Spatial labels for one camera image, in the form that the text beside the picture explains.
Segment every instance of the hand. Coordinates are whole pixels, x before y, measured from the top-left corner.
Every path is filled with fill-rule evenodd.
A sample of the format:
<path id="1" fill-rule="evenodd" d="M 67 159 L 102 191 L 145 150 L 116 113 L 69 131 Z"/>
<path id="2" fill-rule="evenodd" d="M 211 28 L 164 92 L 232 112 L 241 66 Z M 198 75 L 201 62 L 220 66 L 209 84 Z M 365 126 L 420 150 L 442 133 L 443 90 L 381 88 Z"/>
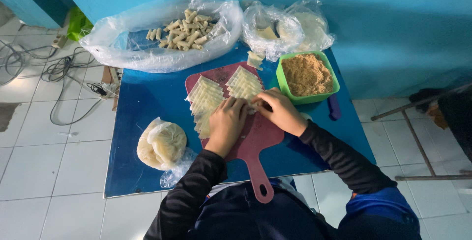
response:
<path id="1" fill-rule="evenodd" d="M 230 97 L 209 117 L 209 141 L 205 150 L 225 158 L 235 144 L 247 116 L 247 101 Z"/>
<path id="2" fill-rule="evenodd" d="M 272 107 L 272 111 L 264 108 L 264 102 Z M 257 103 L 256 110 L 261 115 L 290 134 L 301 136 L 308 127 L 308 121 L 302 117 L 292 102 L 278 88 L 274 87 L 257 94 L 251 103 Z"/>

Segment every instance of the blue tabletop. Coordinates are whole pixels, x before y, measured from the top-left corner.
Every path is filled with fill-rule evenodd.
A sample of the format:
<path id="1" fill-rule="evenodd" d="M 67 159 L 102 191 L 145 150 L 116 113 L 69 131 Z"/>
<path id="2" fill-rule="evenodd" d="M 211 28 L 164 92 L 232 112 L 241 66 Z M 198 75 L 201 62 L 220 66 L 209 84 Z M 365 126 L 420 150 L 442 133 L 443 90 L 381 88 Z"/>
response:
<path id="1" fill-rule="evenodd" d="M 136 154 L 138 140 L 143 130 L 156 117 L 177 123 L 187 134 L 187 146 L 198 153 L 202 145 L 197 132 L 193 129 L 190 104 L 184 100 L 187 96 L 184 82 L 192 74 L 246 61 L 248 50 L 249 48 L 238 42 L 233 50 L 218 59 L 166 74 L 125 69 L 111 142 L 105 198 L 167 190 L 160 186 L 160 178 L 164 171 L 145 165 Z M 320 127 L 348 143 L 375 164 L 336 59 L 330 49 L 324 52 L 339 81 L 340 90 L 337 97 L 342 113 L 341 119 L 332 121 L 329 118 L 326 100 L 296 107 L 300 112 L 309 114 Z M 277 64 L 264 60 L 262 64 L 264 70 L 258 71 L 266 88 L 279 86 L 275 75 Z M 319 155 L 288 133 L 280 144 L 262 150 L 259 159 L 269 178 L 315 173 L 328 169 L 328 165 Z M 227 173 L 228 179 L 225 182 L 250 179 L 244 161 L 239 159 L 227 163 Z"/>

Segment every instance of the plastic bag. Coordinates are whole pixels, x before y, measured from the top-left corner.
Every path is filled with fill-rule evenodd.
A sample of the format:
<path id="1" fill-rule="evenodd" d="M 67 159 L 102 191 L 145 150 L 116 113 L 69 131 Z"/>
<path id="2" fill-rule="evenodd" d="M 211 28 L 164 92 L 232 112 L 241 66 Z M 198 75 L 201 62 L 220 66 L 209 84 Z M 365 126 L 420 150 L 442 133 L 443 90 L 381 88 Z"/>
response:
<path id="1" fill-rule="evenodd" d="M 141 134 L 136 152 L 146 165 L 166 171 L 180 162 L 186 144 L 187 137 L 182 128 L 158 117 Z"/>
<path id="2" fill-rule="evenodd" d="M 329 48 L 334 42 L 334 35 L 329 34 L 319 0 L 299 0 L 285 9 L 294 15 L 302 25 L 305 39 L 293 52 L 321 51 Z"/>
<path id="3" fill-rule="evenodd" d="M 176 163 L 176 166 L 173 169 L 167 170 L 162 174 L 161 187 L 172 188 L 173 186 L 175 186 L 176 183 L 180 180 L 180 178 L 182 178 L 186 174 L 186 172 L 190 168 L 190 165 L 192 165 L 193 161 L 195 161 L 196 157 L 197 154 L 193 152 L 191 148 L 186 148 L 184 155 L 179 160 L 179 162 Z"/>
<path id="4" fill-rule="evenodd" d="M 283 36 L 274 40 L 261 37 L 260 30 L 267 27 L 272 31 L 277 28 L 283 32 Z M 281 55 L 298 47 L 304 37 L 297 18 L 281 9 L 254 1 L 244 12 L 243 41 L 254 53 L 265 55 L 269 61 L 276 62 Z"/>
<path id="5" fill-rule="evenodd" d="M 145 39 L 149 29 L 185 18 L 187 8 L 218 20 L 203 50 L 185 52 L 159 48 L 157 41 Z M 102 64 L 166 73 L 190 68 L 229 52 L 241 34 L 242 20 L 243 11 L 235 0 L 156 0 L 99 20 L 79 43 Z"/>

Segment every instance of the dark cloth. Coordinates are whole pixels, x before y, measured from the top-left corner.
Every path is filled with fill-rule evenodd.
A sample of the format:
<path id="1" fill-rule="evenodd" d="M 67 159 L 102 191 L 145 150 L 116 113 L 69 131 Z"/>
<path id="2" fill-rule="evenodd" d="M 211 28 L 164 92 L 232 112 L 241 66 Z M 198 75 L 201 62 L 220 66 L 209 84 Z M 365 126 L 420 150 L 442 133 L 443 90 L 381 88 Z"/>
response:
<path id="1" fill-rule="evenodd" d="M 454 137 L 472 162 L 472 90 L 442 97 L 438 104 Z"/>
<path id="2" fill-rule="evenodd" d="M 339 229 L 277 187 L 267 204 L 257 201 L 250 183 L 223 189 L 204 203 L 211 187 L 227 176 L 224 160 L 202 150 L 162 200 L 144 239 L 420 239 L 418 219 L 397 183 L 377 166 L 310 120 L 300 140 L 359 194 L 346 206 Z"/>

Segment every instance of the right hand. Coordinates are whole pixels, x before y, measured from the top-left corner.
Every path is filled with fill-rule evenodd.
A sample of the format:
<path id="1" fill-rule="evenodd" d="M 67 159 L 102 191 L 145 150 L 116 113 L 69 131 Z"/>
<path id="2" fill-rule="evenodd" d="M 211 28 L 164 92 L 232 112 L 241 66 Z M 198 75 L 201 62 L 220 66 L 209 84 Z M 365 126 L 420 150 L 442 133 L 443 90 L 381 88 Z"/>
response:
<path id="1" fill-rule="evenodd" d="M 264 108 L 264 102 L 272 107 L 272 112 Z M 256 104 L 256 110 L 280 129 L 301 136 L 308 127 L 308 121 L 295 109 L 292 102 L 278 88 L 265 90 L 251 100 Z"/>

